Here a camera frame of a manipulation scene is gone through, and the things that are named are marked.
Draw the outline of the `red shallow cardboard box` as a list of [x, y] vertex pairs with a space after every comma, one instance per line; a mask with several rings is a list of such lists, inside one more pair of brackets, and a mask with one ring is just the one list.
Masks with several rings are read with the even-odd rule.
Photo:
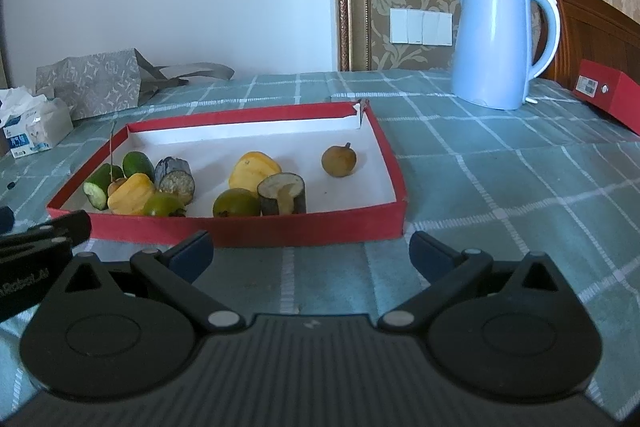
[[285, 105], [127, 124], [58, 190], [97, 239], [221, 247], [396, 239], [408, 193], [366, 101]]

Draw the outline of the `light blue electric kettle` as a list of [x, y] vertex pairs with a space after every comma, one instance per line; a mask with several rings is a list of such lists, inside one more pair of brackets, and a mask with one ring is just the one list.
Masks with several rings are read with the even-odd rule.
[[[551, 64], [561, 37], [556, 0], [459, 0], [461, 15], [451, 65], [451, 91], [499, 110], [520, 108], [529, 83]], [[532, 5], [547, 23], [547, 41], [533, 58]]]

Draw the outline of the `small yellow jackfruit piece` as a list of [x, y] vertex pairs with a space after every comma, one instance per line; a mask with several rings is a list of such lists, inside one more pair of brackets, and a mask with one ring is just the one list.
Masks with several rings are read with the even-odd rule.
[[281, 166], [262, 152], [248, 152], [234, 165], [229, 176], [230, 188], [242, 187], [257, 196], [257, 187], [265, 179], [282, 171]]

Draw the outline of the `brown wooden headboard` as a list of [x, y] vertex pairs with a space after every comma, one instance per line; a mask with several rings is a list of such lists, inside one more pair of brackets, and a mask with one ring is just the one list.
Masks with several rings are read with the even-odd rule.
[[585, 58], [639, 79], [639, 23], [603, 0], [556, 1], [561, 38], [542, 78], [573, 89]]

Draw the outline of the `cut cucumber piece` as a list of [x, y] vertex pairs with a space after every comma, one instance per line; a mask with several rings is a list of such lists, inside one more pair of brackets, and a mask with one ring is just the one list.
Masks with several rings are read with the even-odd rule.
[[107, 208], [108, 187], [113, 180], [118, 180], [123, 176], [122, 168], [117, 165], [104, 164], [85, 179], [82, 191], [94, 209], [105, 210]]

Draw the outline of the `orange brown round fruit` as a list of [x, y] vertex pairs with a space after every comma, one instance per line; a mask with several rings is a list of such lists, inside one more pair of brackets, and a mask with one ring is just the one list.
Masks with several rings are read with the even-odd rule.
[[111, 197], [126, 182], [125, 178], [119, 178], [110, 183], [107, 187], [107, 196]]

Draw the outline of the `cat print tissue box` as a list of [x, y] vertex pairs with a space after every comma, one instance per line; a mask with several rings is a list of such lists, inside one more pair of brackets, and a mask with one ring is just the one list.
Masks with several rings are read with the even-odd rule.
[[70, 110], [59, 98], [26, 88], [1, 91], [1, 131], [14, 158], [52, 150], [73, 130]]

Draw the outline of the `green avocado wedge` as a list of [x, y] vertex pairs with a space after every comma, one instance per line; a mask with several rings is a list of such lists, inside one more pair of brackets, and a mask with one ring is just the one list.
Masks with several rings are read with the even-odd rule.
[[145, 153], [137, 150], [130, 150], [124, 158], [122, 158], [122, 172], [126, 178], [130, 178], [136, 173], [145, 174], [151, 181], [154, 181], [155, 168], [152, 161]]

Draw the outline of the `small red box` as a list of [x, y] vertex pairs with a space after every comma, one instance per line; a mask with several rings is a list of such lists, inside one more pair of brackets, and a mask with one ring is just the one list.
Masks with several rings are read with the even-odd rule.
[[635, 134], [640, 132], [640, 87], [621, 70], [581, 60], [573, 94], [602, 109]]

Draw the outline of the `tan longan fruit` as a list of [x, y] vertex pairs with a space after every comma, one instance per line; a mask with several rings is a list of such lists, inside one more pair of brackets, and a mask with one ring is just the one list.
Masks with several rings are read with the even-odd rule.
[[321, 157], [323, 170], [333, 178], [350, 176], [357, 164], [357, 154], [347, 142], [345, 145], [330, 146]]

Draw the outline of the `white wall switch panel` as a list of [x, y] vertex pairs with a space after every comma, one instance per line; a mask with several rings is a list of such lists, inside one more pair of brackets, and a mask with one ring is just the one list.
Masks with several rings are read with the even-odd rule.
[[450, 13], [390, 9], [390, 42], [416, 46], [451, 46]]

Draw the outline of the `large yellow jackfruit piece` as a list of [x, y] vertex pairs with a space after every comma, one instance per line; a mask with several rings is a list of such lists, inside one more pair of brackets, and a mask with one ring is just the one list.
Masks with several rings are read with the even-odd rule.
[[144, 173], [135, 173], [107, 199], [107, 208], [117, 216], [142, 216], [155, 186]]

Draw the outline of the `green round fruit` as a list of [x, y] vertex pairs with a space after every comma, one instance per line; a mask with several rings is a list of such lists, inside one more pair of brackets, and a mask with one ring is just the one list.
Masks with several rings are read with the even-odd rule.
[[186, 207], [177, 195], [156, 192], [146, 201], [142, 212], [148, 217], [184, 217]]
[[259, 217], [261, 213], [259, 199], [242, 187], [229, 188], [222, 192], [213, 205], [215, 218]]

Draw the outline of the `grey patterned paper bag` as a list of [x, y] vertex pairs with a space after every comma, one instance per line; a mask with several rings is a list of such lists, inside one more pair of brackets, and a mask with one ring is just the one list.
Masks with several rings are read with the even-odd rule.
[[36, 69], [36, 92], [58, 98], [70, 118], [83, 120], [136, 108], [157, 92], [194, 80], [228, 81], [234, 69], [199, 62], [155, 66], [137, 49], [63, 58]]

